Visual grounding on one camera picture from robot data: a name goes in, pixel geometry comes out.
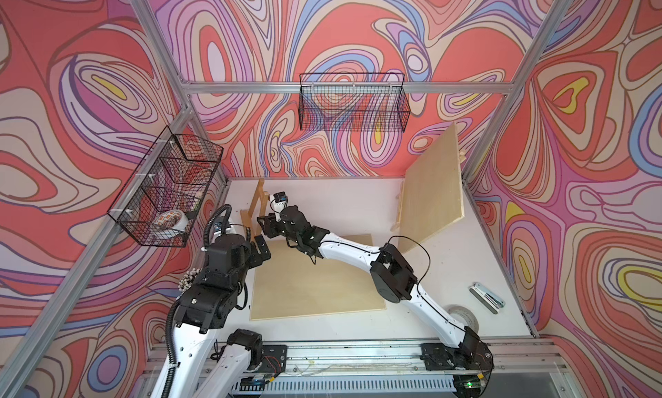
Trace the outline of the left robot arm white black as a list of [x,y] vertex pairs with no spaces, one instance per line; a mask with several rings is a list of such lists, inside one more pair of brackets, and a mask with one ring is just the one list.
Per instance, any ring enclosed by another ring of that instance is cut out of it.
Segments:
[[230,232],[231,210],[224,204],[210,217],[203,267],[167,315],[167,360],[155,397],[225,397],[244,374],[260,368],[261,334],[236,329],[223,345],[217,342],[230,313],[248,306],[248,271],[271,257],[263,237]]

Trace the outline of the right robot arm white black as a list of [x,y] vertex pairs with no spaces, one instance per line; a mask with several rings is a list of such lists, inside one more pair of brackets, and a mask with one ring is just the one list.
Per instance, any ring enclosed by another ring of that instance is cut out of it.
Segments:
[[269,239],[283,237],[290,248],[309,256],[337,260],[368,272],[377,293],[389,303],[402,303],[427,324],[455,359],[467,370],[494,370],[494,356],[479,335],[437,304],[415,276],[414,269],[398,248],[386,242],[381,247],[362,245],[311,225],[298,206],[283,208],[257,218]]

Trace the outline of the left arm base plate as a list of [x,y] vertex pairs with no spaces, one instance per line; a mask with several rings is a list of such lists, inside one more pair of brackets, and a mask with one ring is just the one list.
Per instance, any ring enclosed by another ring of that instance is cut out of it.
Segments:
[[267,344],[261,352],[241,344],[215,346],[210,358],[217,362],[222,370],[233,370],[239,374],[265,373],[274,376],[285,372],[288,346],[285,344]]

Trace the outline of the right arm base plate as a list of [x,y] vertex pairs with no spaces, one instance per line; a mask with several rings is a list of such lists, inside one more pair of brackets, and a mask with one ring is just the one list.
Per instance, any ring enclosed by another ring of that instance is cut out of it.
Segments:
[[441,343],[421,344],[420,360],[427,371],[435,370],[479,370],[494,369],[493,355],[484,344],[479,344],[474,351],[465,347],[450,348]]

